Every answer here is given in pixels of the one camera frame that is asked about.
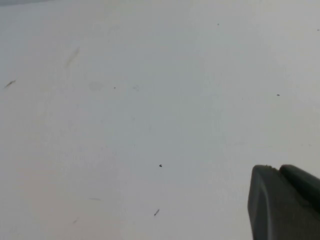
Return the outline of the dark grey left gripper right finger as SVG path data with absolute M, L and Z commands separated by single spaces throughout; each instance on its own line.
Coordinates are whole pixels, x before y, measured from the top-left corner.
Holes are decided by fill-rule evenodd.
M 284 164 L 279 169 L 278 215 L 282 218 L 320 217 L 320 179 Z

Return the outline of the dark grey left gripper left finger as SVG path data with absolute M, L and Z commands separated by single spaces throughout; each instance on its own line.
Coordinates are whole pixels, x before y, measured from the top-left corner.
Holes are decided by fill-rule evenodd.
M 254 240 L 318 240 L 320 217 L 282 218 L 278 215 L 279 169 L 267 165 L 252 168 L 248 216 Z

